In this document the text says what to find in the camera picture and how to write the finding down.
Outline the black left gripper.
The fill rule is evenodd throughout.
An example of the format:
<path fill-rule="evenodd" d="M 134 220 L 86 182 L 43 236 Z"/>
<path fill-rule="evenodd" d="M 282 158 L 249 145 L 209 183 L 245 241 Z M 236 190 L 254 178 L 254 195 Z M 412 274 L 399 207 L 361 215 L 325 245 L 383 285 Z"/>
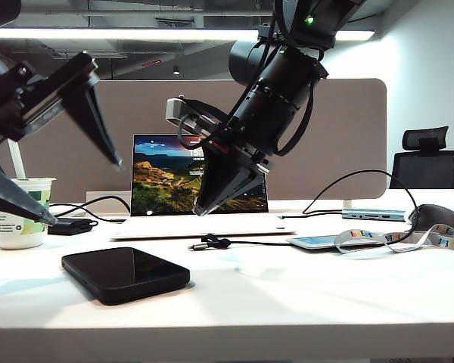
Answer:
<path fill-rule="evenodd" d="M 27 62 L 7 68 L 0 60 L 0 144 L 39 131 L 65 110 L 102 155 L 118 169 L 122 158 L 98 104 L 93 58 L 80 52 L 48 77 Z M 57 219 L 9 179 L 0 166 L 0 211 L 55 225 Z"/>

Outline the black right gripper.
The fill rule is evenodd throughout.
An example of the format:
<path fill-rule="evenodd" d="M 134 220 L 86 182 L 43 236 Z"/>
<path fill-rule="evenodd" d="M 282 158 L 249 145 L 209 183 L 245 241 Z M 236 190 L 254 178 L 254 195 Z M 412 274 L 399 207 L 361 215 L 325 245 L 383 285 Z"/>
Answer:
<path fill-rule="evenodd" d="M 210 116 L 205 121 L 206 166 L 194 202 L 197 216 L 267 213 L 265 175 L 281 137 L 280 116 Z"/>

